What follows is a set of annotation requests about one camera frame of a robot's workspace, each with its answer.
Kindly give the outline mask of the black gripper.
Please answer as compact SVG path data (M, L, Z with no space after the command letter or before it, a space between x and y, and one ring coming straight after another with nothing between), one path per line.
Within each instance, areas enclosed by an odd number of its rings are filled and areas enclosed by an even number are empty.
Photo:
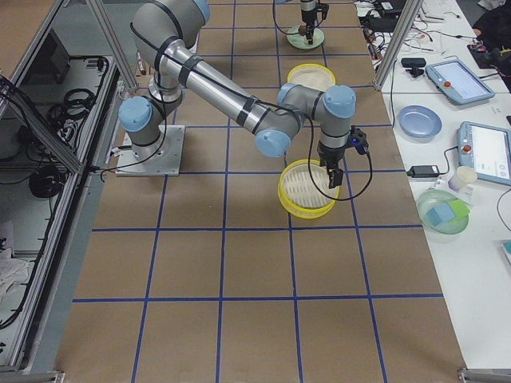
M317 22L317 9L301 10L301 17L305 29L307 44L311 45L311 29L314 29Z
M330 148L325 144L318 144L317 152L319 154L319 165L327 170L329 177L328 187L334 189L343 183L343 170L339 167L339 162L343 159L345 148Z

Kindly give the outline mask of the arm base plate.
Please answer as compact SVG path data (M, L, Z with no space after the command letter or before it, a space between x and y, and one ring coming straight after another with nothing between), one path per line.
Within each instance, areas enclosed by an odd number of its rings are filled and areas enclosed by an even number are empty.
M178 176L183 152L185 127L159 126L159 140L149 146L133 144L128 133L123 145L129 146L118 156L115 173L119 176Z

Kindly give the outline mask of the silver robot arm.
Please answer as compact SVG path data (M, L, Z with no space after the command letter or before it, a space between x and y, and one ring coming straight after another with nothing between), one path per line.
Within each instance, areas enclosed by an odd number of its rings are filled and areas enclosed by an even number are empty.
M283 30L276 17L276 6L285 4L287 1L273 1L272 2L272 19L275 28L286 36L288 42L295 48L301 50L314 49L322 43L321 39L315 39L315 31L319 28L321 22L318 20L318 13L320 12L320 1L300 1L300 13L302 24L296 27L296 30Z
M133 145L142 148L159 141L160 124L180 105L189 89L255 136L255 146L268 157L282 156L309 118L319 123L318 153L329 186L339 186L339 161L348 148L366 154L361 130L352 127L356 95L352 88L333 85L325 92L286 83L270 108L191 52L210 17L206 1L150 1L130 24L142 59L154 69L149 92L121 103L119 120Z

